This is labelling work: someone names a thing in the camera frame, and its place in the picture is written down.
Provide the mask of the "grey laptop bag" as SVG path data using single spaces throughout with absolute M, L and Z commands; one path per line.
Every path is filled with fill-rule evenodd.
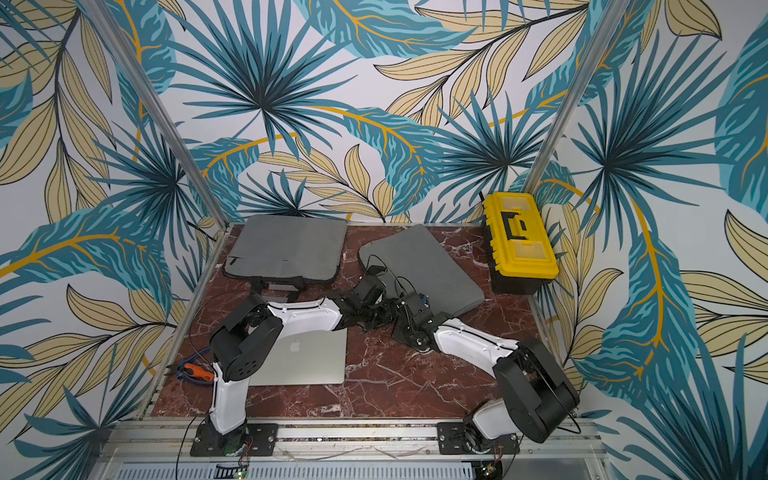
M 422 225 L 363 245 L 363 267 L 385 266 L 380 276 L 388 298 L 416 291 L 428 297 L 434 313 L 458 317 L 485 300 L 482 289 Z
M 283 285 L 294 300 L 309 285 L 334 281 L 346 233 L 338 219 L 254 215 L 227 255 L 224 275 L 250 281 L 257 293 Z

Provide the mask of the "silver laptop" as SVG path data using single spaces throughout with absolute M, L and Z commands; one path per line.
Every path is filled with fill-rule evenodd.
M 342 384 L 345 379 L 347 331 L 307 332 L 279 339 L 251 387 Z

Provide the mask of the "yellow black toolbox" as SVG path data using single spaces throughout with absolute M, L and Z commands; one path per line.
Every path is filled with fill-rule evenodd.
M 496 192 L 483 200 L 483 231 L 492 291 L 532 295 L 559 267 L 534 197 Z

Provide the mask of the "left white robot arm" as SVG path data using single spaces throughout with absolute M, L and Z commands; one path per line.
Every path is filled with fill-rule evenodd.
M 320 300 L 274 303 L 251 294 L 238 304 L 210 338 L 215 375 L 213 404 L 207 423 L 220 436 L 246 425 L 250 377 L 264 364 L 275 343 L 308 332 L 333 332 L 358 326 L 366 331 L 397 319 L 396 302 L 377 287 Z

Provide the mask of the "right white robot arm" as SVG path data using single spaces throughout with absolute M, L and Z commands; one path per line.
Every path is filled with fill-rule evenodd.
M 463 450 L 486 453 L 501 440 L 522 437 L 542 443 L 577 409 L 578 392 L 541 341 L 497 337 L 459 318 L 435 314 L 418 293 L 392 303 L 396 341 L 457 357 L 496 381 L 501 397 L 477 407 L 463 421 L 463 432 L 450 436 Z

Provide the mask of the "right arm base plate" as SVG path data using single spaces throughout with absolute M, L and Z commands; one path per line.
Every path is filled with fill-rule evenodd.
M 512 455 L 520 451 L 521 437 L 517 434 L 488 439 L 476 427 L 459 421 L 439 422 L 436 429 L 442 455 Z

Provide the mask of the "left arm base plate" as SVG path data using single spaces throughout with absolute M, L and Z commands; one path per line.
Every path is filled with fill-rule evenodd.
M 275 423 L 246 423 L 232 432 L 221 434 L 203 422 L 196 431 L 192 457 L 269 457 L 277 440 Z

